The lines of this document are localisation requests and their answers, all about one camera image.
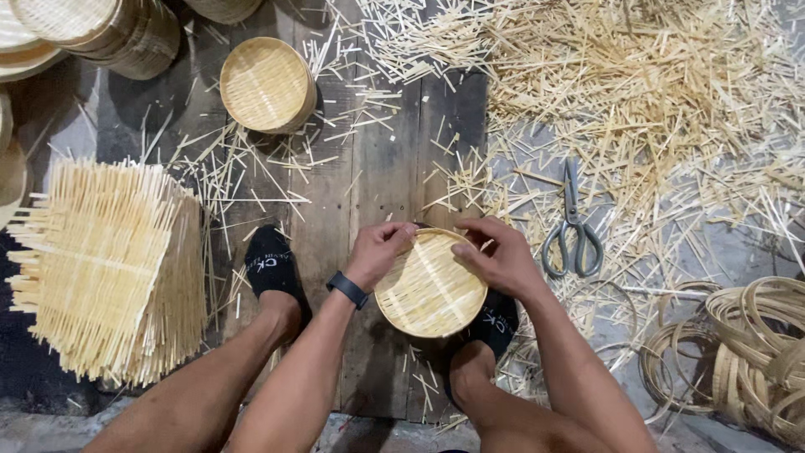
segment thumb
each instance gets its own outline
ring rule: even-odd
[[[477,248],[468,243],[458,243],[450,247],[450,250],[458,256],[470,270],[478,275],[486,277],[489,275],[494,265],[493,260],[484,255]]]
[[[415,232],[416,225],[409,223],[396,230],[386,243],[393,247],[395,251],[399,251],[403,245],[411,243],[411,238],[414,237]]]

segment forearm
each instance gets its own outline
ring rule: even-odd
[[[534,285],[520,300],[534,323],[551,408],[614,451],[656,451],[640,413],[547,285]]]
[[[344,294],[330,293],[249,404],[231,451],[310,451],[332,408],[354,312]]]
[[[86,451],[220,451],[237,407],[281,343],[279,320],[260,313],[240,334],[158,383]]]

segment scissors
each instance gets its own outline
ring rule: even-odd
[[[565,242],[564,232],[568,227],[576,229],[579,236],[576,245],[576,273],[579,276],[591,276],[598,272],[601,263],[604,261],[604,248],[601,240],[598,239],[596,232],[588,224],[579,219],[579,186],[576,180],[576,161],[568,157],[564,162],[564,220],[560,225],[554,226],[543,244],[543,269],[553,278],[565,276],[570,270],[568,266],[568,244]],[[562,271],[557,271],[551,266],[548,259],[548,248],[554,239],[559,239],[559,250],[562,253]],[[596,259],[590,268],[584,268],[584,247],[589,239],[595,248]]]

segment scissor handle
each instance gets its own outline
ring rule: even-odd
[[[601,269],[601,263],[604,262],[604,247],[601,246],[601,240],[598,239],[598,235],[596,235],[596,232],[591,226],[586,223],[577,223],[574,227],[576,228],[576,233],[579,235],[579,240],[576,245],[576,273],[582,277],[591,276]],[[588,269],[584,268],[584,247],[587,245],[586,239],[589,239],[592,248],[596,251],[596,259]]]
[[[554,226],[553,230],[548,233],[548,237],[545,238],[545,242],[543,243],[543,269],[545,272],[548,272],[553,278],[559,278],[561,276],[565,276],[568,274],[568,245],[564,242],[564,232],[567,230],[568,221],[563,220],[561,225]],[[553,266],[551,266],[551,260],[548,257],[548,251],[551,248],[551,243],[554,239],[559,239],[559,251],[562,255],[562,270],[557,271]]]

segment black wristwatch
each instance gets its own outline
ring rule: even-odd
[[[355,302],[355,306],[358,310],[362,309],[363,306],[366,305],[366,301],[369,300],[369,294],[364,293],[360,286],[355,285],[349,278],[345,277],[341,271],[336,272],[334,276],[330,277],[330,281],[327,282],[327,290],[332,291],[333,288],[338,289],[344,293],[350,301]]]

